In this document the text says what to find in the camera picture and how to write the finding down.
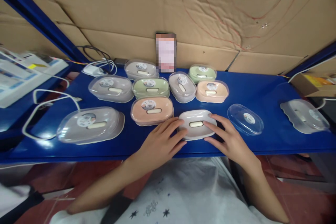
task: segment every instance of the star print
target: star print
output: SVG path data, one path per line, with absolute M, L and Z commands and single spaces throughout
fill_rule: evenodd
M 130 216 L 131 219 L 133 219 L 134 216 L 136 216 L 138 213 L 138 211 L 136 210 L 135 212 L 132 213 L 132 215 Z
M 163 217 L 167 217 L 168 218 L 168 214 L 170 214 L 170 212 L 169 212 L 169 209 L 167 210 L 165 210 L 164 212 L 163 212 Z

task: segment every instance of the forearm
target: forearm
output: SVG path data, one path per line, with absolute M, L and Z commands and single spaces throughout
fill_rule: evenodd
M 252 205 L 273 221 L 288 223 L 288 217 L 268 184 L 259 160 L 242 166 L 244 186 Z
M 142 171 L 134 169 L 132 161 L 127 159 L 86 189 L 67 211 L 69 214 L 77 214 L 106 207 L 114 195 L 142 176 Z

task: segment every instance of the floor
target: floor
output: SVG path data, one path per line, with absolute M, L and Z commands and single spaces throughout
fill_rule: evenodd
M 275 176 L 304 179 L 306 175 L 321 175 L 313 163 L 307 163 L 294 155 L 258 156 L 267 180 L 287 212 L 292 224 L 336 223 L 336 195 L 329 195 L 300 185 L 278 181 Z M 51 217 L 65 209 L 73 198 L 83 192 L 93 181 L 103 176 L 121 161 L 46 163 L 35 165 L 23 178 L 22 184 L 30 184 L 40 193 L 74 189 L 66 195 L 43 201 L 29 209 L 15 224 L 48 224 Z M 147 178 L 128 186 L 125 193 L 135 198 Z

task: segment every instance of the charger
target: charger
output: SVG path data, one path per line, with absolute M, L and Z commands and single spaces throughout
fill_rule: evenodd
M 98 66 L 93 66 L 93 65 L 88 65 L 88 66 L 84 67 L 84 69 L 82 71 L 83 71 L 83 73 L 85 73 L 87 75 L 91 75 L 93 77 L 98 77 L 98 76 L 104 75 L 103 69 L 101 69 Z

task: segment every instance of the cardboard box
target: cardboard box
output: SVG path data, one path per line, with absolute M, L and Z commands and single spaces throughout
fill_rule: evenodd
M 333 80 L 335 77 L 335 73 L 300 73 L 291 83 L 304 96 L 336 97 L 336 82 Z

